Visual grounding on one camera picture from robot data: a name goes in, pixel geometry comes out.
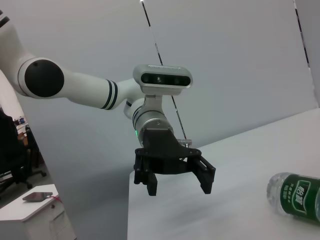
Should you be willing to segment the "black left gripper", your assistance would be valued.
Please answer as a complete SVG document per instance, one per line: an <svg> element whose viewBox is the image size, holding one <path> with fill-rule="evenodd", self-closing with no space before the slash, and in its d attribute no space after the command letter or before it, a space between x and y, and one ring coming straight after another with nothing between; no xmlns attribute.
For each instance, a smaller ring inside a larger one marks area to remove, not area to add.
<svg viewBox="0 0 320 240"><path fill-rule="evenodd" d="M134 184L143 184L149 196L157 195L155 174L177 175L192 172L205 194L211 194L216 168L201 152L181 145L170 130L146 130L143 147L135 150Z"/></svg>

